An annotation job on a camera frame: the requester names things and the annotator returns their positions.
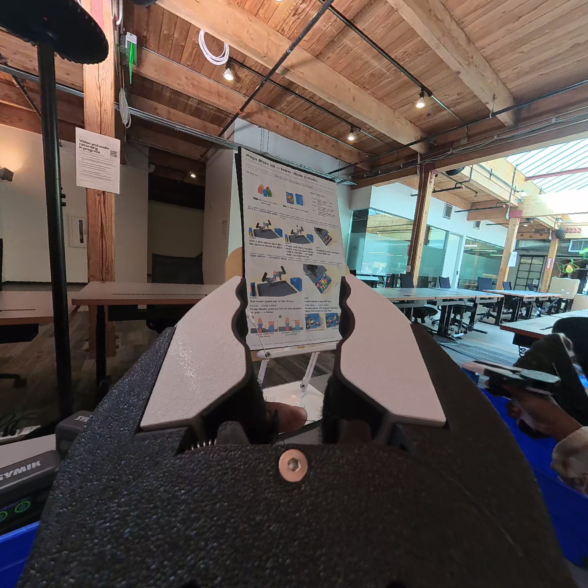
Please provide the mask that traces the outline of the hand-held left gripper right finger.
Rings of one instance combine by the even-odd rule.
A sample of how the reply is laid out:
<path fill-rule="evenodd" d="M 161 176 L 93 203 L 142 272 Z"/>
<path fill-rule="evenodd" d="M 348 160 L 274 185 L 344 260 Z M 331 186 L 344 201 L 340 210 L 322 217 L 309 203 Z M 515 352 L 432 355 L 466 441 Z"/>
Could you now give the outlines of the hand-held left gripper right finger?
<path fill-rule="evenodd" d="M 443 426 L 438 398 L 408 318 L 354 275 L 340 286 L 335 373 L 394 422 Z"/>

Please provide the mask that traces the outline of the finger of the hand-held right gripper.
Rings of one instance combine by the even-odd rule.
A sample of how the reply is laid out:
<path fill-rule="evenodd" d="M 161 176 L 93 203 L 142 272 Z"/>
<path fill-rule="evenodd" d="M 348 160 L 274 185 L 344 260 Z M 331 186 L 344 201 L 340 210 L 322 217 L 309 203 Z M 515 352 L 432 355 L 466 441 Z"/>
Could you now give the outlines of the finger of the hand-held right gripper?
<path fill-rule="evenodd" d="M 502 383 L 523 383 L 525 381 L 520 375 L 520 368 L 494 362 L 464 362 L 462 369 L 487 378 L 497 379 Z"/>

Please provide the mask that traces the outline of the blue plastic bin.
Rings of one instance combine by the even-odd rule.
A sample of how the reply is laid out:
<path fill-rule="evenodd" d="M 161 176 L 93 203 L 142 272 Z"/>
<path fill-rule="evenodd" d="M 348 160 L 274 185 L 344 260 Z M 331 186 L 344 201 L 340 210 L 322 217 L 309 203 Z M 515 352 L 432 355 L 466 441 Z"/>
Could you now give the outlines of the blue plastic bin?
<path fill-rule="evenodd" d="M 35 541 L 40 522 L 1 535 L 1 587 L 15 587 Z"/>
<path fill-rule="evenodd" d="M 587 569 L 587 497 L 558 478 L 550 467 L 555 441 L 534 439 L 520 431 L 507 411 L 507 399 L 481 391 L 503 418 L 531 466 L 555 528 L 563 555 Z"/>

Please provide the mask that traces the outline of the person's right forearm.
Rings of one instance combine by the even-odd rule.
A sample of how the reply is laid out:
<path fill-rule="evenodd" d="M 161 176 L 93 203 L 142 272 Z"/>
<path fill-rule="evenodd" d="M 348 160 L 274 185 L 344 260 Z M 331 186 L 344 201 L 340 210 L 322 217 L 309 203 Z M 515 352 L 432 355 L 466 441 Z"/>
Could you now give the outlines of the person's right forearm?
<path fill-rule="evenodd" d="M 555 445 L 550 466 L 562 482 L 587 496 L 587 427 Z"/>

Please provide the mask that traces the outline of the person's right hand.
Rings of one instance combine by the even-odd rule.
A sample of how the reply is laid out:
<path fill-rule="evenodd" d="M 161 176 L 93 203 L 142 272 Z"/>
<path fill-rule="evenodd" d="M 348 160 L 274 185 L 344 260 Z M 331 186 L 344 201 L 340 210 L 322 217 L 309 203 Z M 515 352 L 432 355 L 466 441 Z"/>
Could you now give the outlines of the person's right hand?
<path fill-rule="evenodd" d="M 528 393 L 513 387 L 507 387 L 506 390 L 511 396 L 508 404 L 510 416 L 515 420 L 520 420 L 525 414 L 530 416 L 535 430 L 556 442 L 582 428 L 579 422 L 546 395 Z"/>

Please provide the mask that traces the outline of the person's left hand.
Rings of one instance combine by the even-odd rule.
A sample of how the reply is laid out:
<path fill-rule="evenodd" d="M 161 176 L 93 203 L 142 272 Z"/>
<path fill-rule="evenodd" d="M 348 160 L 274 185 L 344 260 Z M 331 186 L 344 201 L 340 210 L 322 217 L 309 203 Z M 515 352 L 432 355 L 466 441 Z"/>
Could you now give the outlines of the person's left hand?
<path fill-rule="evenodd" d="M 269 423 L 278 434 L 295 432 L 307 422 L 307 412 L 299 406 L 269 401 L 266 402 L 266 408 Z"/>

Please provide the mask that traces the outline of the black office chair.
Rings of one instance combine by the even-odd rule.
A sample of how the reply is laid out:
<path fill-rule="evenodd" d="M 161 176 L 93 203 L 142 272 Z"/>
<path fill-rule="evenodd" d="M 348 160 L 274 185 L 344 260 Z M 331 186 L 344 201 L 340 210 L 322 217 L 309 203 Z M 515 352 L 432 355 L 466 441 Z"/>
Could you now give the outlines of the black office chair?
<path fill-rule="evenodd" d="M 587 316 L 562 318 L 555 321 L 553 334 L 563 334 L 573 345 L 576 356 L 587 360 Z"/>
<path fill-rule="evenodd" d="M 205 284 L 202 254 L 194 257 L 152 254 L 152 283 Z"/>

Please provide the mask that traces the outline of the wooden office desk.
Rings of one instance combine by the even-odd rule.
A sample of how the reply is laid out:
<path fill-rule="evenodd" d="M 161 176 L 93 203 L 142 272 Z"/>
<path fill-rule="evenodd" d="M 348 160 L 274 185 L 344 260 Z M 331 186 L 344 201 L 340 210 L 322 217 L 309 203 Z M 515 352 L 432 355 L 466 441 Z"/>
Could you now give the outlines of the wooden office desk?
<path fill-rule="evenodd" d="M 95 311 L 95 382 L 107 383 L 107 323 L 111 306 L 194 305 L 218 288 L 218 285 L 137 282 L 90 282 L 73 293 L 73 306 Z"/>
<path fill-rule="evenodd" d="M 513 334 L 512 344 L 519 348 L 529 348 L 532 344 L 552 332 L 556 321 L 565 318 L 586 318 L 587 309 L 559 313 L 556 315 L 542 315 L 540 318 L 518 320 L 501 324 L 500 329 Z"/>
<path fill-rule="evenodd" d="M 31 342 L 53 321 L 50 291 L 1 291 L 1 344 Z"/>
<path fill-rule="evenodd" d="M 419 310 L 432 307 L 439 316 L 436 334 L 446 339 L 461 337 L 474 330 L 477 310 L 480 305 L 494 307 L 503 302 L 503 293 L 484 292 L 459 288 L 376 288 L 376 292 L 389 299 L 407 318 L 416 319 Z"/>

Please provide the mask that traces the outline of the white sheet stand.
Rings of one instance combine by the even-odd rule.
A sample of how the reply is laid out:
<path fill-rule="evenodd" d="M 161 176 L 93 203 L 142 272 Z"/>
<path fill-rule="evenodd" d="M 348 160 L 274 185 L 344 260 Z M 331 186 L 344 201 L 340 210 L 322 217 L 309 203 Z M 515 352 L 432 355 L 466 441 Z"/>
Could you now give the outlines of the white sheet stand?
<path fill-rule="evenodd" d="M 322 352 L 336 349 L 336 342 L 320 342 L 308 345 L 295 345 L 275 349 L 261 349 L 252 352 L 252 358 L 260 361 L 258 382 L 267 401 L 286 403 L 305 409 L 307 422 L 320 419 L 323 396 L 330 374 L 314 376 L 318 358 Z M 276 386 L 264 386 L 263 381 L 269 365 L 282 359 L 300 359 L 308 355 L 308 362 L 303 378 Z"/>

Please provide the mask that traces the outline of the green potted plant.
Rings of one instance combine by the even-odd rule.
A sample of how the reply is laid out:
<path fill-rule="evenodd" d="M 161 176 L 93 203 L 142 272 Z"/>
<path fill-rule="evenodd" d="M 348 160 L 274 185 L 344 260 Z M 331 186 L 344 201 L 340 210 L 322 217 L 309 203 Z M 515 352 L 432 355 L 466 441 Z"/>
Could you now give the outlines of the green potted plant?
<path fill-rule="evenodd" d="M 578 271 L 587 270 L 587 248 L 580 250 L 576 257 L 564 259 L 558 264 L 559 277 L 572 277 Z"/>

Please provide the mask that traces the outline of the printed instruction sheet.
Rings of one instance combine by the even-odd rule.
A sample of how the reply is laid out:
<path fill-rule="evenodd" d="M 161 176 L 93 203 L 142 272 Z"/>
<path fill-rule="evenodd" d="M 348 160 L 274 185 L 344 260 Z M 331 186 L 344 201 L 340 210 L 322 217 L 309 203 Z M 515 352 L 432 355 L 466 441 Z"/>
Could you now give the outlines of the printed instruction sheet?
<path fill-rule="evenodd" d="M 346 274 L 336 184 L 246 149 L 236 154 L 253 351 L 333 342 Z"/>

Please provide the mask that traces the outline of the white power strip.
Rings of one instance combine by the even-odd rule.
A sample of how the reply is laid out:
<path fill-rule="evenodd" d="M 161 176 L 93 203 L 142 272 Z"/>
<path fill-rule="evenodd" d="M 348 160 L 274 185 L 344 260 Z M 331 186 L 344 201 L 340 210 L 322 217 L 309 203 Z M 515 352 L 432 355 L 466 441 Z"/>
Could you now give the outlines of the white power strip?
<path fill-rule="evenodd" d="M 40 425 L 20 427 L 17 423 L 9 424 L 1 428 L 1 445 L 18 442 L 35 436 Z"/>

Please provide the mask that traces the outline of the white paper notice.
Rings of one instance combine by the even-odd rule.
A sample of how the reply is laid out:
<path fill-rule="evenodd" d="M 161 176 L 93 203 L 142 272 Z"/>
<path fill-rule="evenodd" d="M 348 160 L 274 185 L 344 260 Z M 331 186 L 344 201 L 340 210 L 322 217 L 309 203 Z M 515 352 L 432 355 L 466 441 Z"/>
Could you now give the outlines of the white paper notice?
<path fill-rule="evenodd" d="M 76 128 L 75 156 L 78 187 L 120 193 L 119 139 Z"/>

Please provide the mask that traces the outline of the black disc pole stand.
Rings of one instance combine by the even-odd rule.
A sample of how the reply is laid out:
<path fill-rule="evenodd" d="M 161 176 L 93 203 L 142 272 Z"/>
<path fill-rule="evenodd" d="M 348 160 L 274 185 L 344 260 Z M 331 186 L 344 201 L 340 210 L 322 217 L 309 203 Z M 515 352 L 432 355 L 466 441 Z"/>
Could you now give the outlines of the black disc pole stand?
<path fill-rule="evenodd" d="M 94 65 L 106 60 L 109 45 L 102 28 L 77 1 L 1 1 L 1 26 L 37 48 L 56 381 L 59 418 L 63 420 L 73 413 L 74 395 L 63 241 L 55 54 L 70 62 Z"/>

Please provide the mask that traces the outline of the green lit wall device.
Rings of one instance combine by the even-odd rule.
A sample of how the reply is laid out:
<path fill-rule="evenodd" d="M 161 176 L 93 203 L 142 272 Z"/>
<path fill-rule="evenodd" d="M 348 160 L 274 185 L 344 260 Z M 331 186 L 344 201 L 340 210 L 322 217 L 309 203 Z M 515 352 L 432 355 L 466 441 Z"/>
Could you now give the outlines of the green lit wall device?
<path fill-rule="evenodd" d="M 134 69 L 137 63 L 137 36 L 129 31 L 125 33 L 123 50 L 129 70 L 129 84 L 133 82 Z"/>

